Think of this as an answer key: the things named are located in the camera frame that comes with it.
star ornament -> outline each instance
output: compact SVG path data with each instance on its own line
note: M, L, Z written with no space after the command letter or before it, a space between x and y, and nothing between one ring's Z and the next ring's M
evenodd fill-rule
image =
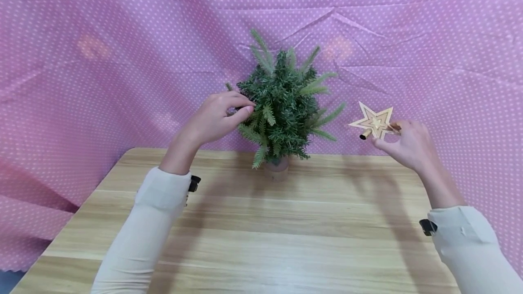
M375 113L371 108L368 108L362 102L359 102L364 118L359 121L351 122L349 126L363 128L365 130L371 129L372 135L375 138L383 139L386 133L397 134L393 130L388 129L390 119L392 116L392 108L387 108L381 112Z

artificial christmas tree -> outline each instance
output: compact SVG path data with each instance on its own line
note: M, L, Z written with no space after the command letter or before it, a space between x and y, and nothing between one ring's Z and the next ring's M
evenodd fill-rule
M255 30L251 33L259 46L251 46L258 64L248 80L239 82L237 87L256 103L256 108L238 129L245 138L260 146L252 167L257 169L265 162L267 175L280 181L285 177L275 173L286 173L289 156L310 158L306 153L310 135L336 141L320 128L336 118L345 104L328 115L318 104L315 95L327 93L321 82L336 76L336 73L324 73L317 77L312 63L320 47L297 67L293 48L280 50L275 60L261 36Z

black clip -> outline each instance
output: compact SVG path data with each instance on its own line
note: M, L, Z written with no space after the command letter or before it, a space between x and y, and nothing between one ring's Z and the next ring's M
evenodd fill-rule
M432 234L438 230L438 225L428 219L421 219L419 224L421 225L425 236L432 236Z
M189 185L189 192L196 192L197 190L197 185L200 183L202 179L199 178L198 176L191 176L191 184Z

wooden table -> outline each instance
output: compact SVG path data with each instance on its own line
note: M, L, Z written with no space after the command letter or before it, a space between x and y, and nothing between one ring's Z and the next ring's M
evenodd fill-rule
M13 294L89 293L138 187L165 150L127 152ZM419 219L417 176L389 157L313 155L269 183L252 154L199 152L202 182L149 293L459 293Z

white sleeve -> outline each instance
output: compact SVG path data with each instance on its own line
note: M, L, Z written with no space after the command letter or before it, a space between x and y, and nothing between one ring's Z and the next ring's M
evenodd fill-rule
M153 168L96 274L91 294L145 294L169 231L186 204L191 175Z
M487 219L472 207L434 209L434 245L462 294L522 294L523 280L499 248Z

